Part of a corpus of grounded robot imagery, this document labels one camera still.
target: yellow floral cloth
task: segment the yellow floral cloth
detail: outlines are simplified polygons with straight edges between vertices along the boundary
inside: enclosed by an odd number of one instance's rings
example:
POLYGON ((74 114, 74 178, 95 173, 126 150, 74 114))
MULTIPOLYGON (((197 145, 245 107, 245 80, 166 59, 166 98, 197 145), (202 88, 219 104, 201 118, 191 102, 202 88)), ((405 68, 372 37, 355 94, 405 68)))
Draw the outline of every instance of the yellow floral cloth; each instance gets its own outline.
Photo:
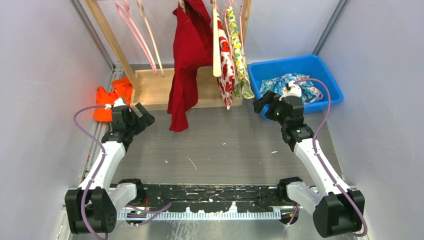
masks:
POLYGON ((232 96, 240 98, 243 95, 246 99, 252 99, 255 95, 251 89, 251 83, 247 73, 248 65, 246 64, 245 54, 242 49, 242 43, 240 42, 239 29, 237 28, 233 7, 229 6, 226 9, 226 13, 226 21, 229 26, 229 34, 231 35, 229 37, 231 39, 232 57, 235 63, 235 83, 232 96))

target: orange cloth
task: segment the orange cloth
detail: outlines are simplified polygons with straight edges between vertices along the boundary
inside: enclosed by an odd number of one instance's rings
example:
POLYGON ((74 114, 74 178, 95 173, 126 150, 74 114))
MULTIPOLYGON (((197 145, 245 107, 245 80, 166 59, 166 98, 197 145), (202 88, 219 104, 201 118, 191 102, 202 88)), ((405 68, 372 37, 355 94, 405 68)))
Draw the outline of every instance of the orange cloth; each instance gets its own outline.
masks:
MULTIPOLYGON (((125 99, 127 105, 130 105, 131 94, 133 93, 133 86, 131 85, 131 82, 128 77, 113 81, 112 86, 113 91, 111 92, 106 92, 105 88, 103 88, 102 86, 99 86, 97 88, 97 94, 95 96, 97 105, 113 105, 115 100, 120 97, 125 99)), ((99 122, 112 122, 112 110, 99 107, 95 110, 93 117, 99 122)))

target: blue plastic bin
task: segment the blue plastic bin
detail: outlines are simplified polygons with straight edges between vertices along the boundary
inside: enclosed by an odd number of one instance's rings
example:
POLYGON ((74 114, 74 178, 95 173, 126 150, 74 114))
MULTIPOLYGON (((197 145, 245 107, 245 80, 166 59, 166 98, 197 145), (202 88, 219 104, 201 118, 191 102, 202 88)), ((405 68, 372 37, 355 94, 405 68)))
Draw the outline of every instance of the blue plastic bin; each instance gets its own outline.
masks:
MULTIPOLYGON (((342 91, 334 80, 333 76, 327 69, 324 62, 317 55, 305 55, 291 58, 284 58, 272 61, 256 62, 249 65, 247 68, 250 84, 258 100, 262 96, 259 92, 262 80, 281 77, 284 74, 298 73, 309 75, 311 78, 321 80, 328 88, 331 95, 331 104, 338 104, 343 100, 342 91)), ((324 95, 323 99, 319 102, 306 104, 304 106, 304 114, 311 114, 322 112, 327 108, 328 96, 323 86, 317 82, 313 82, 314 86, 318 88, 324 95)), ((265 106, 260 113, 263 119, 267 120, 265 113, 268 111, 269 106, 265 106)))

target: clothing rack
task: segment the clothing rack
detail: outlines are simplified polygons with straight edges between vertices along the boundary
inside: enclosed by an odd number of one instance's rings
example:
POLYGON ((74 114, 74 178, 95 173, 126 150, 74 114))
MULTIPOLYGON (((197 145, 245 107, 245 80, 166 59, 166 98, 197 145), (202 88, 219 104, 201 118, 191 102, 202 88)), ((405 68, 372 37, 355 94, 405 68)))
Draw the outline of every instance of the clothing rack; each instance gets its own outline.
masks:
MULTIPOLYGON (((162 77, 160 74, 155 75, 152 70, 134 71, 125 57, 121 45, 99 6, 98 1, 105 0, 85 0, 85 3, 132 84, 133 91, 130 105, 135 106, 137 103, 141 103, 147 110, 166 110, 168 107, 169 93, 172 87, 174 69, 164 69, 165 77, 162 77)), ((246 37, 251 3, 252 0, 244 0, 241 14, 241 19, 243 21, 243 35, 241 37, 243 40, 246 37)), ((216 77, 213 75, 212 66, 201 67, 197 71, 197 90, 198 103, 194 108, 225 106, 216 77)), ((234 97, 231 105, 240 106, 242 102, 243 98, 234 97)))

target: red and white patterned cloth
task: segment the red and white patterned cloth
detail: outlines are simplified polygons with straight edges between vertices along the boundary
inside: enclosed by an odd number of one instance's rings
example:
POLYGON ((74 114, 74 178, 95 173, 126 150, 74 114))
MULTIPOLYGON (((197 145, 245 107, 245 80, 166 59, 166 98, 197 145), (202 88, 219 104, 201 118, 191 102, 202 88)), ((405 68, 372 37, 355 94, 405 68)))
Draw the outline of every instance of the red and white patterned cloth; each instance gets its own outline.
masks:
POLYGON ((231 102, 233 101, 234 81, 236 75, 234 71, 234 63, 231 58, 230 44, 220 19, 218 19, 218 36, 219 49, 221 54, 222 75, 216 80, 218 82, 219 89, 221 90, 221 95, 224 100, 226 109, 229 110, 231 107, 231 102))

